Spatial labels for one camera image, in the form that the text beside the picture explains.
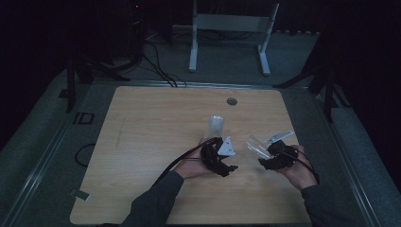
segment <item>gray carpet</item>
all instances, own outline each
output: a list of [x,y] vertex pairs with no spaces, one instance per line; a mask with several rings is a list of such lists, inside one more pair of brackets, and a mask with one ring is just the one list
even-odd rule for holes
[[[316,38],[309,35],[272,35],[268,50],[271,76],[268,78],[262,76],[256,51],[252,48],[256,44],[253,39],[257,40],[257,37],[242,41],[242,45],[235,45],[233,42],[200,44],[196,73],[187,71],[190,51],[188,37],[177,37],[177,42],[172,46],[166,43],[155,44],[162,68],[188,83],[269,88],[301,71]],[[151,46],[146,46],[145,53],[155,61],[155,52]],[[150,67],[146,62],[141,63],[141,66]],[[125,76],[131,78],[131,82],[116,82],[100,77],[89,88],[79,84],[78,97],[82,98],[82,102],[70,114],[65,113],[66,100],[58,98],[60,90],[65,88],[65,74],[55,78],[48,87],[31,115],[0,153],[0,211],[4,214],[12,206],[26,177],[51,143],[52,137],[57,134],[63,122],[67,122],[50,166],[15,226],[74,226],[69,221],[69,214],[75,199],[68,196],[68,193],[71,189],[79,188],[85,173],[85,168],[75,162],[75,153],[82,146],[96,142],[116,86],[138,85],[144,80],[161,80],[158,75],[143,68],[136,68]],[[295,87],[305,87],[307,84],[308,79]],[[333,187],[341,212],[358,221],[361,226],[366,225],[353,187],[349,184],[347,169],[342,167],[343,160],[339,155],[341,147],[336,135],[348,152],[350,162],[360,179],[359,184],[364,189],[380,225],[401,226],[399,193],[352,109],[333,109],[335,123],[328,125],[322,117],[320,101],[316,97],[303,89],[287,89],[282,90],[282,93],[300,144],[308,151],[322,182],[330,183]],[[94,123],[73,124],[76,112],[95,114]],[[88,161],[91,152],[92,148],[85,149],[81,159]]]

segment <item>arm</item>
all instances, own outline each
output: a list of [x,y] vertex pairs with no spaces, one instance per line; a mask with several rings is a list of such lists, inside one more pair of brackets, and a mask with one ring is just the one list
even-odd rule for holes
[[340,213],[335,206],[335,197],[328,184],[314,185],[301,190],[305,208],[314,226],[359,226]]
[[[302,146],[293,146],[305,153]],[[309,161],[299,153],[298,158],[311,166]],[[305,200],[305,208],[313,226],[358,226],[354,221],[341,214],[335,206],[334,193],[328,184],[317,184],[314,175],[300,163],[296,162],[290,168],[282,168],[276,172],[283,174],[289,182],[301,191]]]
[[197,160],[200,157],[199,148],[187,156],[190,160],[180,161],[158,184],[136,198],[130,214],[120,226],[165,226],[184,179],[212,173],[201,160]]
[[175,171],[132,202],[131,212],[120,226],[165,226],[183,185],[183,177]]

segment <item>white object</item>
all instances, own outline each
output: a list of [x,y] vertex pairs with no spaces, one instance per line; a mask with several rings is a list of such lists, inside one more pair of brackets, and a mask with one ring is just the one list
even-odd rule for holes
[[218,150],[219,155],[226,155],[226,156],[234,156],[235,152],[233,149],[233,144],[231,143],[231,136],[227,136],[224,140],[224,143],[221,145],[220,149]]
[[273,135],[273,137],[270,140],[267,140],[265,142],[265,144],[269,145],[269,144],[275,143],[279,140],[282,140],[284,138],[291,136],[293,133],[294,133],[294,131],[277,132]]

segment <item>plastic cup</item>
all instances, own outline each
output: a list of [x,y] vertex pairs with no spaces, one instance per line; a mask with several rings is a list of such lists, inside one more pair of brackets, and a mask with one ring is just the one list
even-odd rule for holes
[[245,141],[244,149],[255,152],[264,159],[272,158],[272,155],[268,152],[268,147],[256,139],[253,135],[251,135],[247,141]]
[[224,118],[219,115],[213,115],[209,118],[209,126],[204,138],[222,137],[224,128]]

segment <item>table leg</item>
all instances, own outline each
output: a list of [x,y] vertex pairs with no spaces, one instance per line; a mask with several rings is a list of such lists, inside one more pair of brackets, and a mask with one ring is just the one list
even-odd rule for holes
[[265,76],[269,76],[270,75],[268,59],[266,57],[266,47],[268,46],[269,38],[270,38],[270,35],[271,35],[271,30],[272,30],[273,25],[274,25],[274,20],[275,20],[276,14],[277,14],[278,7],[279,7],[278,3],[274,4],[274,6],[272,8],[272,11],[271,11],[271,14],[270,14],[269,23],[266,26],[265,40],[263,41],[262,45],[259,45],[257,47],[260,64],[262,66],[263,75],[265,75]]
[[198,27],[197,27],[197,0],[194,0],[193,14],[192,14],[192,47],[191,55],[189,57],[189,72],[197,70],[197,57],[198,57]]
[[74,54],[68,51],[67,60],[67,113],[71,113],[75,103],[76,103],[76,87],[75,87],[75,68],[74,68]]

